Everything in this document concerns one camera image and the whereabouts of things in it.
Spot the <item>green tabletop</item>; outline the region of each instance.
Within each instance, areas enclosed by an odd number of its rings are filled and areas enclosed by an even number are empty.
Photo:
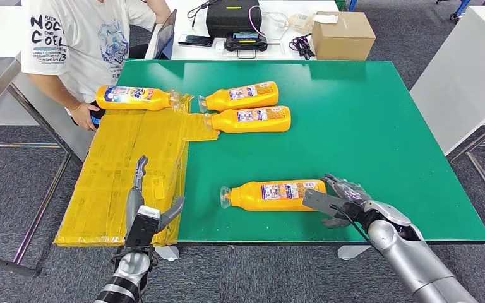
[[[222,209],[222,186],[330,172],[405,213],[432,242],[485,242],[485,227],[391,62],[128,61],[119,85],[209,95],[276,81],[286,133],[222,133],[189,144],[178,242],[361,242],[317,212]],[[198,111],[194,101],[191,111]]]

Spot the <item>human hand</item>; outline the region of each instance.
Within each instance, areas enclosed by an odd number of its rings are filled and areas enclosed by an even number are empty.
[[[96,112],[99,110],[99,108],[92,104],[81,102],[76,108],[69,109],[69,113],[77,125],[86,129],[87,131],[96,131],[97,129],[93,125],[92,117],[90,116],[91,110]]]

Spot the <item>person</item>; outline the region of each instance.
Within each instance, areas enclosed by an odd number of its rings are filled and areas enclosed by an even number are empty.
[[[129,25],[152,31],[171,13],[164,0],[23,0],[23,7],[21,70],[91,131],[104,112],[97,88],[115,85],[129,56]]]

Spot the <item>cardboard box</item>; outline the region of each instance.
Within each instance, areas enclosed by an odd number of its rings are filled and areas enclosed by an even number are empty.
[[[315,22],[312,41],[317,59],[365,60],[375,36],[364,13],[340,11],[317,12],[336,15],[336,24]]]

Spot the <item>bottle cap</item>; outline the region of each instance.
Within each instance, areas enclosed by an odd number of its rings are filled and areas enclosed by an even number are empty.
[[[211,114],[204,114],[203,115],[203,122],[208,130],[213,130],[213,115]]]
[[[179,99],[181,98],[181,94],[176,92],[175,90],[170,91],[170,96],[168,97],[168,104],[173,108],[179,108]]]
[[[207,111],[207,104],[205,103],[205,97],[204,96],[198,97],[198,107],[200,108],[200,112],[206,112]]]
[[[220,189],[220,206],[222,208],[228,208],[231,206],[231,189],[222,186]]]

